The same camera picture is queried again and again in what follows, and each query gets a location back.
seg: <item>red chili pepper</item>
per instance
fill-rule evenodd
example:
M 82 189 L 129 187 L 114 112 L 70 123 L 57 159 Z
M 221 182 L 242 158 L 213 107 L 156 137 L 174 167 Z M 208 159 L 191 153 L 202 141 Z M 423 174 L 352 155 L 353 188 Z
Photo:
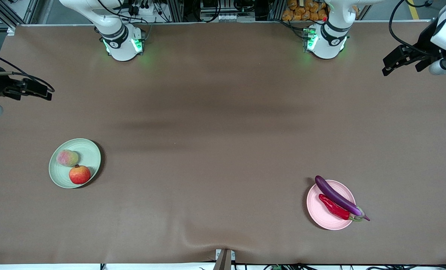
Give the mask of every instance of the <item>red chili pepper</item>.
M 336 215 L 340 219 L 348 220 L 350 219 L 350 212 L 341 208 L 340 205 L 334 203 L 328 197 L 323 194 L 318 195 L 320 201 L 326 206 L 326 208 L 330 211 L 331 214 Z

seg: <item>table surface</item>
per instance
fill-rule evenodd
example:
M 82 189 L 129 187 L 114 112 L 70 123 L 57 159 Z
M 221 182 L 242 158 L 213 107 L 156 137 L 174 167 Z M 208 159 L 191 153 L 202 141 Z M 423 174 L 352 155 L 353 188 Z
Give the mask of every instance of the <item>table surface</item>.
M 415 41 L 426 23 L 394 25 Z M 446 263 L 446 75 L 383 77 L 397 45 L 387 24 L 355 24 L 318 60 L 279 24 L 157 25 L 120 63 L 92 27 L 17 28 L 1 56 L 56 93 L 0 97 L 0 263 L 181 263 L 224 247 L 241 263 Z M 73 138 L 104 161 L 63 189 L 48 161 Z M 314 224 L 317 174 L 372 221 Z

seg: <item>eggplant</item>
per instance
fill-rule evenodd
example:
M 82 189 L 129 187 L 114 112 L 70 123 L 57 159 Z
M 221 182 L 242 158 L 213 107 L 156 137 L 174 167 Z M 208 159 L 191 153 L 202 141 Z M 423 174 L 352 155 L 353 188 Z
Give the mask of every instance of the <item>eggplant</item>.
M 338 192 L 336 192 L 322 176 L 315 176 L 315 182 L 318 188 L 323 192 L 326 197 L 328 197 L 331 201 L 338 204 L 341 208 L 345 209 L 346 211 L 352 213 L 357 218 L 364 218 L 368 221 L 370 219 L 365 215 L 363 210 L 356 206 L 354 203 L 350 202 L 349 200 L 345 199 L 343 196 L 341 196 Z

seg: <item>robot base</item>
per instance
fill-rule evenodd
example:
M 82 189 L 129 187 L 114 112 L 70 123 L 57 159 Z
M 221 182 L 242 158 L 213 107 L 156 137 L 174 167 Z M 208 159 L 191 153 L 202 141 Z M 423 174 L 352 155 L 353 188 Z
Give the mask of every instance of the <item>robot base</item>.
M 128 28 L 128 37 L 122 42 L 119 48 L 113 48 L 110 44 L 106 44 L 108 55 L 113 56 L 118 61 L 128 61 L 139 54 L 143 54 L 145 45 L 146 32 L 132 24 L 125 24 Z
M 312 52 L 315 56 L 322 58 L 322 59 L 331 59 L 334 58 L 340 53 L 341 50 L 343 50 L 343 47 L 345 45 L 345 41 L 347 38 L 345 38 L 343 41 L 340 42 L 340 40 L 336 39 L 338 41 L 337 46 L 331 46 L 328 41 L 326 41 L 321 34 L 321 28 L 322 25 L 320 24 L 314 24 L 309 27 L 310 29 L 314 29 L 313 36 L 311 36 L 310 40 L 307 41 L 303 46 L 306 46 L 307 51 Z

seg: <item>pile of potatoes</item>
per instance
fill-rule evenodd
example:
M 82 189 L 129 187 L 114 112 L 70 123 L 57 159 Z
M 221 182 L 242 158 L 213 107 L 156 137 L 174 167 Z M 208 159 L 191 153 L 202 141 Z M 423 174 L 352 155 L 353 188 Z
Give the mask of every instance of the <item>pile of potatoes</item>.
M 288 0 L 288 9 L 283 12 L 283 21 L 321 21 L 328 15 L 328 7 L 325 3 L 305 0 L 305 6 L 298 5 L 297 0 Z

